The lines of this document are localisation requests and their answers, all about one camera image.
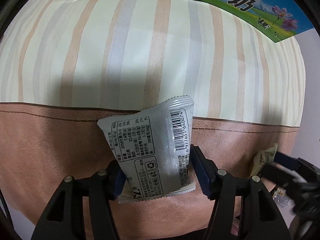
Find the small cream cartoon packet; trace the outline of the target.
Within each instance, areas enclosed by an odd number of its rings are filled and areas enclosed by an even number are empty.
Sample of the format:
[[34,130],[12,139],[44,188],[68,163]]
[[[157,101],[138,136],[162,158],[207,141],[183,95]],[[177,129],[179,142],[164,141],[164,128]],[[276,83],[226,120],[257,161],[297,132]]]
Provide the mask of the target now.
[[253,158],[253,167],[250,176],[257,176],[264,165],[273,162],[277,149],[278,144],[274,143],[273,146],[268,149],[259,150]]

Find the silver grey snack packet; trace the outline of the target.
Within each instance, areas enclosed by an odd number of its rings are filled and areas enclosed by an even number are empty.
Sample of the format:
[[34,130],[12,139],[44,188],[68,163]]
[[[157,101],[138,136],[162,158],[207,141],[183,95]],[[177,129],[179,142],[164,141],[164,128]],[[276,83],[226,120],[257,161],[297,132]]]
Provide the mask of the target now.
[[119,203],[194,191],[189,155],[194,101],[170,98],[135,114],[113,115],[97,124],[126,176]]

